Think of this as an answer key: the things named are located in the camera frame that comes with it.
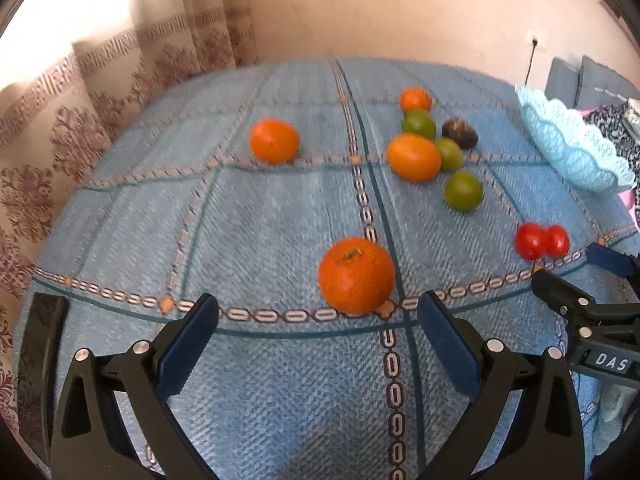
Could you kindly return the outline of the green fruit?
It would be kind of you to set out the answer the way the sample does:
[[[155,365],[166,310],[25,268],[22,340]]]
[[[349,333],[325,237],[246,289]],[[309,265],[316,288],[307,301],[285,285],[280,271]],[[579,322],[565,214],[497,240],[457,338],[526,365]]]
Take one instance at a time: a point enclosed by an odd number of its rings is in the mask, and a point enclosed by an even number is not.
[[[436,136],[436,125],[427,110],[408,110],[402,118],[401,131],[433,140]]]
[[[464,154],[459,145],[451,139],[440,138],[434,142],[438,149],[440,159],[440,170],[443,172],[455,172],[465,164]]]
[[[471,211],[484,198],[483,185],[472,172],[460,170],[448,179],[444,189],[444,197],[451,208]]]

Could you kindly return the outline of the small orange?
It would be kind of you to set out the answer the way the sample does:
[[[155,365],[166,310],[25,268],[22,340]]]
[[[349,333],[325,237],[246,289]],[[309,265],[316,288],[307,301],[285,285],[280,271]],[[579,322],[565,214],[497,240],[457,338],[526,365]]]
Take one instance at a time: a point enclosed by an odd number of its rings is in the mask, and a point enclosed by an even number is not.
[[[400,92],[399,105],[405,113],[413,110],[426,110],[428,112],[432,109],[433,99],[423,88],[405,88]]]

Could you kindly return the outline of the red tomato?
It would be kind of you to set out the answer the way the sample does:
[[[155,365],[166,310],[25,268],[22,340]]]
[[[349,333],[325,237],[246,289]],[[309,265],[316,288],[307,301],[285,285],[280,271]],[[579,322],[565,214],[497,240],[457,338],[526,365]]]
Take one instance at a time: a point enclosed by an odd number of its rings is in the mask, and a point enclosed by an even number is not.
[[[525,260],[536,261],[548,254],[547,229],[535,222],[523,223],[516,231],[514,247]]]
[[[547,255],[551,258],[564,257],[570,251],[570,236],[559,224],[547,228]]]

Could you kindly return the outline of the light blue lattice basket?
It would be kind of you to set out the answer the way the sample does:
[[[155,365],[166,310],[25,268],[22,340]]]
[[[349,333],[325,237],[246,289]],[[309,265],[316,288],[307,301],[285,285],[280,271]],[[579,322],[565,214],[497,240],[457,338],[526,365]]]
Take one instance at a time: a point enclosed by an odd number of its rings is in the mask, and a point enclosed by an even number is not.
[[[614,143],[599,128],[587,124],[578,110],[558,99],[549,100],[539,89],[517,84],[514,93],[538,151],[570,184],[593,193],[613,194],[636,186],[628,160],[617,154]]]

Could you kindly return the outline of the oval orange fruit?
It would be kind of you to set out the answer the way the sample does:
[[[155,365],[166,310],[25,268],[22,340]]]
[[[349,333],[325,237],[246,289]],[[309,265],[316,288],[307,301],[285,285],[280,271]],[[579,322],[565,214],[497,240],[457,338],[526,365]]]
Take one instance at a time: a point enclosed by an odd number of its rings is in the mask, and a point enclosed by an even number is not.
[[[395,174],[411,182],[434,179],[442,166],[435,144],[412,133],[394,136],[386,148],[386,159]]]

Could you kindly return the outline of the large orange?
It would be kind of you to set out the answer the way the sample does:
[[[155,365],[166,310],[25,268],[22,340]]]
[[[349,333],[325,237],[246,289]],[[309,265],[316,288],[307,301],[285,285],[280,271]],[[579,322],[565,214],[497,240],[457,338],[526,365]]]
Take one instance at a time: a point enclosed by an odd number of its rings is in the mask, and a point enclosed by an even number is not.
[[[324,300],[338,312],[369,315],[390,298],[395,287],[395,266],[388,251],[360,237],[335,243],[318,267]]]

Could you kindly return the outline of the black chair back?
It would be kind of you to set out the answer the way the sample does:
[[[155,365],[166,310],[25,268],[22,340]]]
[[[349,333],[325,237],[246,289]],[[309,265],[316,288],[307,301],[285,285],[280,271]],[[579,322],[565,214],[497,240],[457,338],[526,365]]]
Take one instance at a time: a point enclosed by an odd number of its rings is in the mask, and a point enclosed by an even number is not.
[[[37,292],[27,318],[17,375],[20,435],[35,454],[50,464],[54,417],[55,370],[67,299]]]

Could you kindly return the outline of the green fruit back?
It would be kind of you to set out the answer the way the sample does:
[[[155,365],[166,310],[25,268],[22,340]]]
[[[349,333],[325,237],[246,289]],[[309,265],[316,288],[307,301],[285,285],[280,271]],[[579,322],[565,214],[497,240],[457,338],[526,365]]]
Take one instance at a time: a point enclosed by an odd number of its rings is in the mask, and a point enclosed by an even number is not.
[[[401,131],[433,140],[436,136],[436,125],[427,110],[408,110],[402,118]]]

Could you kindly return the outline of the dark brown passion fruit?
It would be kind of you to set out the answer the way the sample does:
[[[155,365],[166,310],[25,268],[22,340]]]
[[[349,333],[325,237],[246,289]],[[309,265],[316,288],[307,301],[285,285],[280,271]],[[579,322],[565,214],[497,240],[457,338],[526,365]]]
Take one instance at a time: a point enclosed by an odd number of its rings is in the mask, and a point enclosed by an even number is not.
[[[442,136],[456,142],[462,150],[475,148],[478,142],[475,129],[461,118],[447,119],[442,124]]]

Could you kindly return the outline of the pile of clothes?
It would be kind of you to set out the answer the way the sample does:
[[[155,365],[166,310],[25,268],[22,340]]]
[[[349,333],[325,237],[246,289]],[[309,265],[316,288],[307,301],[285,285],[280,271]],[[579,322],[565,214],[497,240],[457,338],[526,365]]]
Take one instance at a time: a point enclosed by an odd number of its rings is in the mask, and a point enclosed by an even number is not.
[[[639,138],[626,122],[627,108],[627,104],[606,104],[585,114],[584,121],[595,125],[615,145],[616,153],[627,159],[639,182]]]

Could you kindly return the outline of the patterned beige curtain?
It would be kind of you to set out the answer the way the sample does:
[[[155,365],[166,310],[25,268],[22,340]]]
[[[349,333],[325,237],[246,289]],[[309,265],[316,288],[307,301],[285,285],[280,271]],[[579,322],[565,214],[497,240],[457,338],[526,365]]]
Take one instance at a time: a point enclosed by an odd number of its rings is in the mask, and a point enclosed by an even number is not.
[[[13,331],[55,218],[154,96],[256,61],[250,0],[20,0],[1,37],[1,419]]]

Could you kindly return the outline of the blue checked bedspread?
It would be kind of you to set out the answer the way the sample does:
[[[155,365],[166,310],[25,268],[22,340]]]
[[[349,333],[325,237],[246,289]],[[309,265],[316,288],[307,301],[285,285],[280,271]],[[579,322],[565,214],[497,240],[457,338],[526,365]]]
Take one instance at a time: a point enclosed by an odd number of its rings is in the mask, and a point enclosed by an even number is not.
[[[446,203],[454,172],[411,182],[390,169],[411,87],[433,99],[433,143],[447,119],[475,129],[458,170],[483,185],[475,209]],[[266,118],[297,130],[292,162],[250,150]],[[419,326],[422,292],[511,350],[567,345],[513,246],[527,221],[567,230],[572,250],[552,262],[556,273],[599,301],[634,301],[584,255],[597,240],[638,252],[625,206],[547,164],[512,84],[370,58],[256,66],[193,78],[148,104],[67,202],[29,292],[68,302],[55,391],[78,349],[126,351],[215,296],[219,326],[169,405],[221,478],[413,479],[466,405]],[[349,237],[384,247],[395,266],[390,298],[369,315],[338,312],[320,292],[320,261]]]

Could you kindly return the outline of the grey blue sofa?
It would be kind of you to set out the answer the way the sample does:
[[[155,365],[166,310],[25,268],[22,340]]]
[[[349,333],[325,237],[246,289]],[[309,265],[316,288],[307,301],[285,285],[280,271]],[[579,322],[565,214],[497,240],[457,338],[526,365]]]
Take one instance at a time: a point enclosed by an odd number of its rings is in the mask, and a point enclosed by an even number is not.
[[[579,67],[554,58],[544,94],[574,110],[594,110],[639,99],[639,90],[626,77],[587,55]]]

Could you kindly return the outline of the green fruit front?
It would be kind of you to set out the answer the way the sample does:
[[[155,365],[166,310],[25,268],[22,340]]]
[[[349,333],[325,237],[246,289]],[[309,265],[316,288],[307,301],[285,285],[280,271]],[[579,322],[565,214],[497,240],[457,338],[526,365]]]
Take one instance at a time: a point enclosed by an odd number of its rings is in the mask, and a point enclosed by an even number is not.
[[[472,172],[460,170],[448,179],[444,189],[444,197],[451,208],[471,211],[484,198],[483,185]]]

